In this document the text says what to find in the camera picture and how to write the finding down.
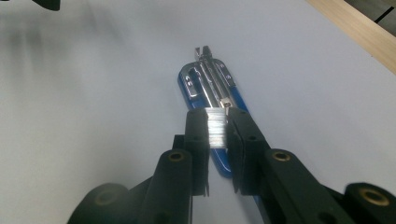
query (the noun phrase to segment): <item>blue object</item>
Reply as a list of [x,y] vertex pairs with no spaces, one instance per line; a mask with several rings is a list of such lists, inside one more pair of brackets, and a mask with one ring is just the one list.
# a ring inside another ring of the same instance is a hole
[[[246,110],[233,77],[225,64],[213,59],[210,49],[203,47],[203,53],[196,49],[197,62],[188,63],[181,69],[177,82],[189,109],[200,107],[238,107]],[[211,148],[211,156],[219,173],[232,178],[226,148]]]

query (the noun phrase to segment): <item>wooden board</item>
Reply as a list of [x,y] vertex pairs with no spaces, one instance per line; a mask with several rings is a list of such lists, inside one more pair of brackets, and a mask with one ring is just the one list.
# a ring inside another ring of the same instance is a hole
[[306,0],[396,75],[396,37],[343,0]]

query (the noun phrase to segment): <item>white table surface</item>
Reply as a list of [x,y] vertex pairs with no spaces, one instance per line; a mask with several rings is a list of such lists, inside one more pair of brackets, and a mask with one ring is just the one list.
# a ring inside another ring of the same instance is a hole
[[[223,60],[272,147],[324,185],[396,194],[396,76],[305,1],[0,2],[0,223],[65,223],[92,188],[150,177],[183,133],[195,47]],[[262,223],[210,166],[193,223]]]

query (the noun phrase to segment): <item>black plastic part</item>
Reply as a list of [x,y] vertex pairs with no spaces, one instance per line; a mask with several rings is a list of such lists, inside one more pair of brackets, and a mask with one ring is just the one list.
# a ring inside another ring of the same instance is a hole
[[33,0],[41,7],[52,11],[59,11],[61,9],[61,0]]
[[396,223],[396,198],[377,186],[366,183],[348,185],[342,205],[359,224]]
[[184,147],[184,134],[175,134],[172,149],[181,149]]
[[164,152],[155,169],[138,224],[187,224],[191,221],[191,154]]
[[259,160],[271,148],[253,118],[242,109],[229,108],[227,148],[235,192],[240,189],[243,195],[259,194]]
[[209,139],[207,114],[204,108],[187,114],[183,149],[192,156],[192,195],[208,194]]
[[131,223],[129,191],[122,185],[104,184],[91,190],[70,217],[68,224]]
[[[264,175],[262,198],[276,202],[287,223],[355,223],[292,153],[281,149],[267,150],[261,165]],[[284,222],[272,219],[270,223]]]

